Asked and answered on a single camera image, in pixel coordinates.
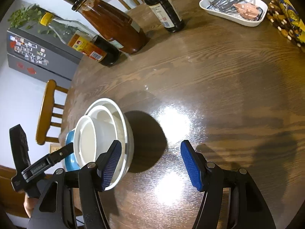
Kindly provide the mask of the person's left hand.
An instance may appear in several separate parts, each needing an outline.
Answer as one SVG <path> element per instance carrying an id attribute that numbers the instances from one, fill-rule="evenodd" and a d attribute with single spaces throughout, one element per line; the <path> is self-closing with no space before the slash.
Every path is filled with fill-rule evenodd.
<path id="1" fill-rule="evenodd" d="M 39 200 L 37 198 L 29 198 L 27 195 L 25 195 L 23 206 L 29 218 L 31 217 L 38 201 Z"/>

